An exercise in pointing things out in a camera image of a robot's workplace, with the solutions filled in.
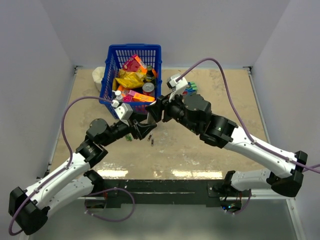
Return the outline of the grey remote control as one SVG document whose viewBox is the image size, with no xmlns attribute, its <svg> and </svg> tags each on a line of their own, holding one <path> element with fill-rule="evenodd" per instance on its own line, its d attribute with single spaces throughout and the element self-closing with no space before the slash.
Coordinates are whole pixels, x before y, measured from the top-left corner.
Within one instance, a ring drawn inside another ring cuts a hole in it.
<svg viewBox="0 0 320 240">
<path fill-rule="evenodd" d="M 147 121 L 148 125 L 156 125 L 157 124 L 157 122 L 155 121 L 155 119 L 153 118 L 153 116 L 149 112 L 147 113 L 146 121 Z"/>
</svg>

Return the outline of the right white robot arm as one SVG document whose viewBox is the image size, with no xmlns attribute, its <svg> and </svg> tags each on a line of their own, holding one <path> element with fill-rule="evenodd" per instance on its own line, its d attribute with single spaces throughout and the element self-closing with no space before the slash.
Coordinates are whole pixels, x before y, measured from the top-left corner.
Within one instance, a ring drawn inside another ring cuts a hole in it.
<svg viewBox="0 0 320 240">
<path fill-rule="evenodd" d="M 272 189 L 285 197 L 296 197 L 302 187 L 303 165 L 308 155 L 288 152 L 262 141 L 234 121 L 212 113 L 211 103 L 201 95 L 183 98 L 159 97 L 146 107 L 156 122 L 171 119 L 199 136 L 205 144 L 243 155 L 264 168 L 252 171 L 228 171 L 218 191 L 233 197 L 251 189 Z"/>
</svg>

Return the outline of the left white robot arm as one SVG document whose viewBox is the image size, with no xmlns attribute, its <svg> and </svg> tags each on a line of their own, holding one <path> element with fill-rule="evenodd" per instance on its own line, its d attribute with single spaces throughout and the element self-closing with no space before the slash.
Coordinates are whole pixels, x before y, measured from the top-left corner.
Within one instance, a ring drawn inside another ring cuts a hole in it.
<svg viewBox="0 0 320 240">
<path fill-rule="evenodd" d="M 145 119 L 146 116 L 137 115 L 113 125 L 102 118 L 93 120 L 84 141 L 65 162 L 27 188 L 18 186 L 10 192 L 9 225 L 17 223 L 20 231 L 29 236 L 59 208 L 82 196 L 99 196 L 104 190 L 103 179 L 92 168 L 107 155 L 106 146 L 127 134 L 142 140 L 156 128 L 155 123 L 144 123 Z"/>
</svg>

